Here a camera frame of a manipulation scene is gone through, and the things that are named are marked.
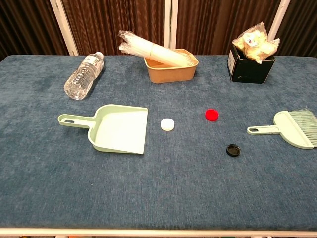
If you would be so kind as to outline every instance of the white bottle cap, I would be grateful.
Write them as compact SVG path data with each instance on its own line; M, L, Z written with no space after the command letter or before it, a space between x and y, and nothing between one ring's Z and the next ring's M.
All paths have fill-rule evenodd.
M101 52L99 52L99 51L97 51L95 54L97 54L97 55L101 56L102 58L104 58L103 53L101 53Z
M170 118L165 118L164 120L162 120L160 125L161 125L163 130L171 131L171 130L174 129L175 122L172 119L170 119Z

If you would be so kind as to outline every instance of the plastic water bottle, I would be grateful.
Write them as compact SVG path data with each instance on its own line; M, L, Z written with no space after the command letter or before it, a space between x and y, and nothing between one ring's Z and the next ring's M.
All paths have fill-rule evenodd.
M85 98L104 67L104 55L101 52L90 54L81 62L64 85L65 93L72 99Z

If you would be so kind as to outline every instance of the white pole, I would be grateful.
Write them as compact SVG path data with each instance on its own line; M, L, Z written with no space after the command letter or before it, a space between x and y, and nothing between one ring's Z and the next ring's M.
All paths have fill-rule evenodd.
M290 1L291 0L281 0L281 3L279 4L278 10L276 12L274 21L272 23L271 29L270 29L268 36L267 36L268 41L274 40Z
M165 12L164 12L164 47L170 48L170 11L171 0L165 0Z
M77 56L78 50L76 47L76 43L71 33L71 29L67 20L67 16L63 7L63 3L61 0L50 0L55 17L57 19L60 31L63 35L64 41L66 43L66 47L71 56Z
M171 24L171 43L170 48L176 48L176 30L177 30L177 14L178 14L178 0L172 0L172 24Z

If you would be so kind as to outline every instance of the black box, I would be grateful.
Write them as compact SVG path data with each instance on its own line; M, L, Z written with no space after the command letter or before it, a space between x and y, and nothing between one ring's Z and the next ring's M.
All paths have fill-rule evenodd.
M274 62L274 56L269 56L259 64L255 60L247 59L232 45L227 64L230 80L240 83L264 83Z

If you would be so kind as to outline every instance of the brown curtain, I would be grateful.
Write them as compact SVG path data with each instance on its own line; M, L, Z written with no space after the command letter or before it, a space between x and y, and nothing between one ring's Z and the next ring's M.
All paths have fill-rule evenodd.
M119 30L164 45L164 0L63 0L80 55L121 55Z
M261 21L269 32L280 0L179 0L176 48L227 55L242 32Z
M0 60L16 54L68 55L49 0L0 0Z
M277 55L317 57L317 1L291 0L276 38Z

